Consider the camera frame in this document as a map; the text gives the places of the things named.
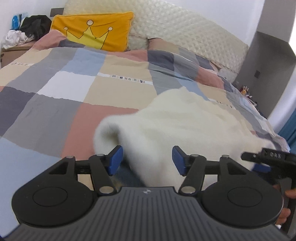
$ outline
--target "checkered bedding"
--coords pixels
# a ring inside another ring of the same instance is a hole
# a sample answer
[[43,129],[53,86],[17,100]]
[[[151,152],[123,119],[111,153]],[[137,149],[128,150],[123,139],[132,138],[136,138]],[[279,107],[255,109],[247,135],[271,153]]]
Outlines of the checkered bedding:
[[159,50],[111,53],[62,36],[49,39],[50,34],[0,70],[1,235],[17,225],[10,202],[19,187],[61,157],[87,159],[104,117],[137,112],[168,89],[185,86],[227,107],[254,135],[289,148],[208,60],[191,52],[186,57]]

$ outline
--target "human hand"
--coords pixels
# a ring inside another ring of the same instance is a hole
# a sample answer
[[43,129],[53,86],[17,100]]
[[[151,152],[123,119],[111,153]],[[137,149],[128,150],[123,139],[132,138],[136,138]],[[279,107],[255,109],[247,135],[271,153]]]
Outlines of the human hand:
[[[274,188],[279,190],[279,185],[275,185]],[[288,198],[296,199],[296,188],[292,190],[286,190],[285,195]],[[291,214],[291,210],[289,208],[283,208],[281,211],[281,214],[279,215],[278,220],[276,221],[276,224],[282,225],[287,221],[287,217],[289,217]]]

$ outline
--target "crown print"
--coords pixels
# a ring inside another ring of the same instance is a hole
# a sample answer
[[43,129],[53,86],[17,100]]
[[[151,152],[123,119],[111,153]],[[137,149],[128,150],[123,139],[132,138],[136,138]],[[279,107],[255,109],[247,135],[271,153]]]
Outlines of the crown print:
[[89,47],[93,47],[96,49],[102,49],[109,31],[111,31],[113,28],[109,27],[108,31],[105,34],[103,34],[99,38],[96,38],[91,31],[91,25],[94,24],[93,20],[88,20],[86,24],[88,25],[88,28],[87,28],[87,30],[85,30],[83,32],[83,35],[80,38],[77,38],[76,36],[71,34],[68,31],[68,27],[64,27],[64,29],[67,31],[67,39],[69,39],[70,41],[79,43],[79,44],[89,46]]

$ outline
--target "beige fabric patch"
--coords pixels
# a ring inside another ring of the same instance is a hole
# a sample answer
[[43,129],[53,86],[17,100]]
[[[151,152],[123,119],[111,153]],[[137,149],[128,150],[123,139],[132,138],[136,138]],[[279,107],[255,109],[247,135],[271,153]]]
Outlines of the beige fabric patch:
[[40,62],[42,59],[47,57],[52,49],[45,49],[45,50],[37,50],[37,49],[30,49],[22,56],[17,58],[15,61],[16,63],[22,64],[36,64]]
[[204,95],[209,99],[214,99],[222,104],[217,103],[222,109],[227,110],[231,115],[233,115],[240,123],[242,127],[247,126],[248,130],[253,131],[252,125],[241,115],[241,113],[234,109],[230,108],[227,105],[233,107],[232,103],[226,97],[226,91],[222,89],[218,89],[211,86],[206,86],[200,83],[197,83],[200,90],[204,93]]
[[226,97],[226,91],[223,89],[203,85],[201,83],[197,83],[200,90],[204,93],[204,95],[209,99],[214,99],[223,104],[231,105],[232,103]]
[[84,103],[141,110],[156,96],[153,85],[97,76]]
[[163,39],[149,39],[149,50],[162,50],[170,53],[180,54],[179,47]]
[[90,174],[78,174],[78,181],[87,186],[90,190],[94,190]]
[[0,69],[0,86],[6,86],[10,81],[19,77],[30,65],[7,65]]
[[106,55],[100,73],[152,81],[151,74],[148,70],[148,64],[148,62],[138,62],[114,55]]

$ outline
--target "blue curtain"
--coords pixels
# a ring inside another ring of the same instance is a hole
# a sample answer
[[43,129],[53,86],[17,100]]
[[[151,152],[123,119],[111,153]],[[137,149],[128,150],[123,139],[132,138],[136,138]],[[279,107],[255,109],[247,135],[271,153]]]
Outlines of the blue curtain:
[[291,148],[290,152],[296,154],[296,109],[280,130],[279,135],[287,140]]

